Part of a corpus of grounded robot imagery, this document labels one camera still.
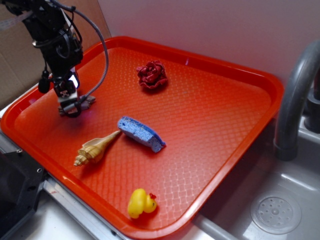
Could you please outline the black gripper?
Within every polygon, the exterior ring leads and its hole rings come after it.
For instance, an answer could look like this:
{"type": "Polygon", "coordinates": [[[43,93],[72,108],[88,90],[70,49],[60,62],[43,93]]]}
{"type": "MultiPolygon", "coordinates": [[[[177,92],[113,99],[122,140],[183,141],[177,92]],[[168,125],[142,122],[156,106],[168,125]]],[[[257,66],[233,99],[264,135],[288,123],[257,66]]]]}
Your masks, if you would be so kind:
{"type": "Polygon", "coordinates": [[[83,59],[82,42],[75,32],[61,29],[53,38],[34,40],[32,45],[40,49],[45,61],[39,86],[48,87],[53,83],[59,114],[69,118],[78,117],[82,112],[77,92],[80,81],[75,72],[71,73],[71,69],[83,59]]]}

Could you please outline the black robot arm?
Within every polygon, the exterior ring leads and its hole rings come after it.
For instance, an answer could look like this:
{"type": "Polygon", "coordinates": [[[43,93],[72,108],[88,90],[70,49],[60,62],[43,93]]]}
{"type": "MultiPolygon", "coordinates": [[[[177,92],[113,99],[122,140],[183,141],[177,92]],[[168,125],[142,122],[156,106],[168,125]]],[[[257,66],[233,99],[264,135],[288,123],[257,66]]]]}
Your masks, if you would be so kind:
{"type": "Polygon", "coordinates": [[[81,104],[75,66],[83,59],[82,38],[72,20],[57,5],[47,0],[2,0],[0,2],[29,32],[33,46],[42,53],[45,67],[38,90],[46,94],[53,86],[60,110],[70,118],[78,117],[81,104]]]}

